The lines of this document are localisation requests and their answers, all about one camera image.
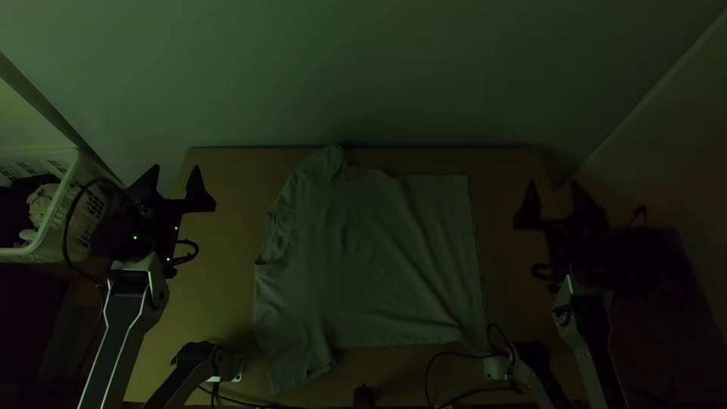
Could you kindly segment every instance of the white plastic basket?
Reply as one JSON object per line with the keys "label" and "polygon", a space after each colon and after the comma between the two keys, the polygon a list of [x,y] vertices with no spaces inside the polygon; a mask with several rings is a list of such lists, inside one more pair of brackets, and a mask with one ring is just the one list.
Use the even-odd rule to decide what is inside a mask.
{"label": "white plastic basket", "polygon": [[[25,247],[0,248],[0,262],[51,263],[63,260],[61,237],[71,202],[83,184],[98,176],[108,177],[91,158],[75,148],[0,154],[0,186],[9,187],[13,180],[42,174],[53,174],[61,182],[45,212],[38,234]],[[107,204],[106,197],[97,186],[89,188],[79,201],[68,231],[68,255],[72,261],[81,261],[88,255],[91,235]]]}

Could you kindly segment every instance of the white cloth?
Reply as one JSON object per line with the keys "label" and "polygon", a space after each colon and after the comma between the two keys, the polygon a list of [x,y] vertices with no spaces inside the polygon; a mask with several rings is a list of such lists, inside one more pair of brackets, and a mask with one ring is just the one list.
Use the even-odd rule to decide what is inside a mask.
{"label": "white cloth", "polygon": [[394,179],[329,146],[289,176],[267,223],[254,328],[273,393],[333,368],[331,348],[486,350],[466,176]]}

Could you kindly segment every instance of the tabletop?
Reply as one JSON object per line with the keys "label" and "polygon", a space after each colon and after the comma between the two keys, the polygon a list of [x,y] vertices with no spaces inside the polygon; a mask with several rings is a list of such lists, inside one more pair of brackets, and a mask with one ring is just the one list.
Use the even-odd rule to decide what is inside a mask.
{"label": "tabletop", "polygon": [[[144,339],[126,391],[127,401],[145,401],[169,375],[170,360],[187,342],[217,342],[243,353],[241,382],[224,383],[220,393],[256,403],[305,407],[351,406],[353,391],[366,383],[377,404],[424,405],[424,370],[438,351],[457,345],[419,345],[337,351],[336,367],[301,389],[272,396],[267,364],[252,328],[253,261],[265,238],[265,210],[275,201],[289,173],[312,148],[193,148],[176,184],[183,197],[192,167],[198,164],[217,210],[184,216],[179,237],[199,244],[199,256],[168,280],[170,300],[159,323]],[[548,258],[544,235],[516,231],[512,217],[530,180],[535,180],[546,217],[558,216],[540,151],[534,148],[345,148],[353,166],[380,169],[391,176],[467,174],[477,230],[479,269],[488,321],[510,341],[542,342],[551,369],[571,399],[585,399],[573,353],[551,318],[554,296],[530,276],[531,265]],[[178,255],[185,254],[183,246]],[[432,367],[429,390],[441,404],[472,389],[493,386],[482,362],[443,357]],[[188,404],[209,404],[195,391]],[[489,392],[465,402],[506,404],[532,401],[526,392]]]}

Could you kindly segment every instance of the white t-shirt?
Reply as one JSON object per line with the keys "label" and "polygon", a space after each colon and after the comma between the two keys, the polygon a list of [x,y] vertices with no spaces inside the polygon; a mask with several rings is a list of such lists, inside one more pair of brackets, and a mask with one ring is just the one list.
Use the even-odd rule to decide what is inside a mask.
{"label": "white t-shirt", "polygon": [[335,365],[331,348],[485,347],[467,176],[391,178],[331,145],[294,170],[267,211],[254,328],[273,393]]}

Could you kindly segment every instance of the t-shirt sleeve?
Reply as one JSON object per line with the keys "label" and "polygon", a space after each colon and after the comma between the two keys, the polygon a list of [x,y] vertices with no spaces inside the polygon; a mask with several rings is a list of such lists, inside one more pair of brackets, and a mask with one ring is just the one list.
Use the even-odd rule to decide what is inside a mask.
{"label": "t-shirt sleeve", "polygon": [[338,145],[328,145],[312,155],[293,172],[314,183],[324,183],[338,175],[346,165],[346,155]]}
{"label": "t-shirt sleeve", "polygon": [[287,291],[280,290],[274,279],[259,276],[253,303],[255,335],[269,365],[273,394],[299,388],[335,366],[315,316],[291,302],[295,295],[286,297]]}

